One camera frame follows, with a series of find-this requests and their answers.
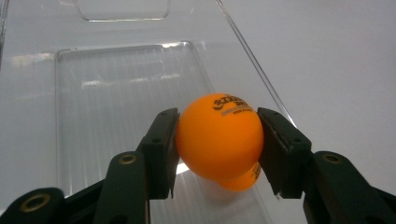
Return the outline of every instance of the orange ping pong ball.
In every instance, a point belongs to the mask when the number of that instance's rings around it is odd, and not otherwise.
[[[197,175],[217,182],[250,171],[262,153],[263,141],[257,113],[244,100],[224,93],[194,101],[177,125],[180,158]]]

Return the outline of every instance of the ping pong ball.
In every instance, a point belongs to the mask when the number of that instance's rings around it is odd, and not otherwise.
[[[194,101],[177,125],[180,158],[197,175],[220,184],[249,173],[262,154],[263,141],[257,113],[244,100],[224,93]]]

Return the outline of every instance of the clear plastic container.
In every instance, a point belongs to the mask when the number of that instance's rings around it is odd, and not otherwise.
[[[139,7],[130,11],[118,11],[118,1],[113,7],[97,1],[100,13],[90,2],[9,4],[0,73],[0,209],[32,189],[58,187],[71,195],[103,179],[110,159],[135,150],[156,114],[183,112],[213,91],[288,115],[220,1],[156,7],[132,1]],[[151,218],[270,223],[269,211],[282,211],[273,202],[263,175],[254,188],[232,193],[187,171],[177,175],[174,199],[150,203]]]

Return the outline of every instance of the ball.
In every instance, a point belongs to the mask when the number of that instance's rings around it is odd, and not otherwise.
[[[217,182],[251,170],[263,142],[262,123],[255,110],[241,98],[225,93],[194,101],[177,125],[180,158],[197,175]]]

